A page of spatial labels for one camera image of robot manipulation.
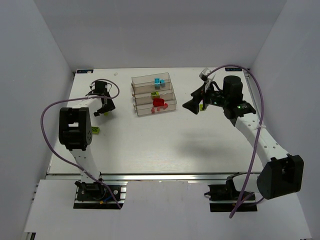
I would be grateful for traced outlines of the red rounded lego brick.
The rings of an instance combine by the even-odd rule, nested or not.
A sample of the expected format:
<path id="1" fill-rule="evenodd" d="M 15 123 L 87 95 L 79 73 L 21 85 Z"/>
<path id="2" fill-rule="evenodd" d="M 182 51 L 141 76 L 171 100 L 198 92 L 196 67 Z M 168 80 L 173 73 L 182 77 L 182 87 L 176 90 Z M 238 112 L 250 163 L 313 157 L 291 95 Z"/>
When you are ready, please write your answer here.
<path id="1" fill-rule="evenodd" d="M 163 107 L 165 100 L 163 98 L 154 98 L 152 104 L 154 107 Z"/>

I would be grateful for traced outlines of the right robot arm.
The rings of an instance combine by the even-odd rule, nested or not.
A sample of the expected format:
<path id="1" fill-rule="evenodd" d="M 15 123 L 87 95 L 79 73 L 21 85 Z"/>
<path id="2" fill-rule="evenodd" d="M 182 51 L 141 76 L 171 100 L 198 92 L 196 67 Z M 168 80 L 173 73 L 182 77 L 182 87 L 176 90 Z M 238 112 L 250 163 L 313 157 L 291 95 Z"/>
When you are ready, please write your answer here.
<path id="1" fill-rule="evenodd" d="M 240 131 L 253 147 L 253 155 L 262 164 L 261 173 L 233 175 L 227 180 L 231 192 L 259 193 L 266 200 L 297 193 L 301 190 L 304 161 L 299 155 L 291 155 L 282 148 L 260 123 L 253 106 L 243 99 L 243 83 L 238 76 L 224 77 L 222 89 L 209 79 L 191 93 L 192 99 L 183 108 L 198 114 L 200 109 L 212 105 L 221 107 L 225 117 Z"/>

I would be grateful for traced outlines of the blue rounded lego brick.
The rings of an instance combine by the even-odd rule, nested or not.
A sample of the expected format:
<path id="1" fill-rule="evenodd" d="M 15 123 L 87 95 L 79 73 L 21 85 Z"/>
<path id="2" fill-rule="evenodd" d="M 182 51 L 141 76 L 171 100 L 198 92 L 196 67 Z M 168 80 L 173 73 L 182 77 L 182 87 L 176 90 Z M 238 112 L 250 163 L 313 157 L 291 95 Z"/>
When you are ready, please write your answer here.
<path id="1" fill-rule="evenodd" d="M 160 80 L 160 78 L 155 78 L 155 79 L 154 79 L 154 87 L 155 87 L 155 89 L 160 89 L 160 87 L 161 87 L 161 80 Z"/>

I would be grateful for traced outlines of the green rounded lego brick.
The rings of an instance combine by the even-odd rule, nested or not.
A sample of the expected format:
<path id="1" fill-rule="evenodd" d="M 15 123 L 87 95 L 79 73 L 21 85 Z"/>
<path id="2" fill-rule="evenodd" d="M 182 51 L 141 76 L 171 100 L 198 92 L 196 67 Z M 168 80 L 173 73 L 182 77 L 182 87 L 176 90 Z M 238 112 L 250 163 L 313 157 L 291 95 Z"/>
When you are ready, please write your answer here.
<path id="1" fill-rule="evenodd" d="M 151 92 L 150 95 L 151 95 L 152 99 L 154 99 L 154 98 L 159 98 L 159 97 L 160 97 L 158 91 Z"/>

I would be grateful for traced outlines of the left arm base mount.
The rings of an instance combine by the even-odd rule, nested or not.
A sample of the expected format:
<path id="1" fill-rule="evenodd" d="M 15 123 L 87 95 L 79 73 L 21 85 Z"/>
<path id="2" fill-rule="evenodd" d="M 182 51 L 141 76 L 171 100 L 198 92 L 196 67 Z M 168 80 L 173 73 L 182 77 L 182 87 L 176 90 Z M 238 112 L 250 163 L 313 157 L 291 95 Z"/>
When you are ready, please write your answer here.
<path id="1" fill-rule="evenodd" d="M 73 208 L 81 210 L 120 210 L 124 204 L 124 198 L 121 197 L 121 185 L 109 185 L 110 190 L 100 183 L 85 183 L 76 181 L 76 192 Z"/>

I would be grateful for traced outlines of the green square lego brick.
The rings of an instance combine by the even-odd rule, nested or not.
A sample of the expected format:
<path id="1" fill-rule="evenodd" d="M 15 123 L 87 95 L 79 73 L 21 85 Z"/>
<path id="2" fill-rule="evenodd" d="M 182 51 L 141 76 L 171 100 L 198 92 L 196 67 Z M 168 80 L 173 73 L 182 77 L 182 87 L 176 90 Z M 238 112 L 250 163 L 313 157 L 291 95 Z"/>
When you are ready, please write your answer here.
<path id="1" fill-rule="evenodd" d="M 199 105 L 199 111 L 202 112 L 202 111 L 205 111 L 206 110 L 206 106 L 203 105 L 203 104 L 200 104 Z"/>

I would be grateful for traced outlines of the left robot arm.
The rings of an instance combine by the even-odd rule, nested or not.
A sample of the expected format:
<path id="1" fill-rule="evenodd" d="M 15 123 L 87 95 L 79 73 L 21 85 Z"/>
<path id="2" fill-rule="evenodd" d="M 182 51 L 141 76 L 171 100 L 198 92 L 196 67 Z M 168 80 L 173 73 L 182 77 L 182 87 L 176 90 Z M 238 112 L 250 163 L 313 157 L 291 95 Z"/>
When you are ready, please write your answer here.
<path id="1" fill-rule="evenodd" d="M 84 100 L 59 111 L 59 142 L 80 167 L 81 182 L 85 184 L 93 184 L 101 175 L 90 149 L 93 140 L 90 109 L 94 117 L 116 109 L 109 93 L 111 87 L 112 83 L 106 79 L 95 80 Z"/>

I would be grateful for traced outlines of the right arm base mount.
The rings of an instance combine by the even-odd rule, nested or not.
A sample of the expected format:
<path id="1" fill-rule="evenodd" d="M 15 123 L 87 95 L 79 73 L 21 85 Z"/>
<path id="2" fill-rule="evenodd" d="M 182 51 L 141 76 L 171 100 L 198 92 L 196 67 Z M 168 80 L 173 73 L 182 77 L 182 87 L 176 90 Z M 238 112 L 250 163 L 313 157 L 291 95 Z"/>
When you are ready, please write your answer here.
<path id="1" fill-rule="evenodd" d="M 233 178 L 228 176 L 224 184 L 210 184 L 208 191 L 203 195 L 209 199 L 212 213 L 230 213 L 236 206 L 240 191 L 236 190 Z M 238 212 L 257 212 L 256 197 L 253 193 L 245 191 L 242 200 L 246 199 L 237 209 Z"/>

